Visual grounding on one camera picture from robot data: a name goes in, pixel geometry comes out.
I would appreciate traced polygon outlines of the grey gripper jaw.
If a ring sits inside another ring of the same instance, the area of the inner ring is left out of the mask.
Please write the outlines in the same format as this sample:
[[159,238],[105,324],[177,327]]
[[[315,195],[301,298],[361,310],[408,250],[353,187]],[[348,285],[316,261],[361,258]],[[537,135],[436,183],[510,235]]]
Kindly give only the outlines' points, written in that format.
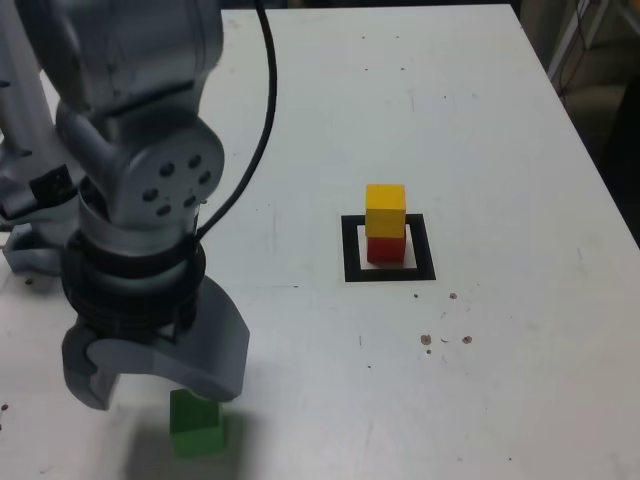
[[229,402],[243,388],[250,332],[227,293],[206,277],[199,289],[191,328],[173,341],[150,344],[104,339],[92,343],[89,359],[114,374],[152,375],[196,395]]
[[82,323],[66,332],[61,346],[63,374],[77,400],[91,409],[107,411],[119,375],[97,367],[89,359],[87,349],[96,340],[96,333]]

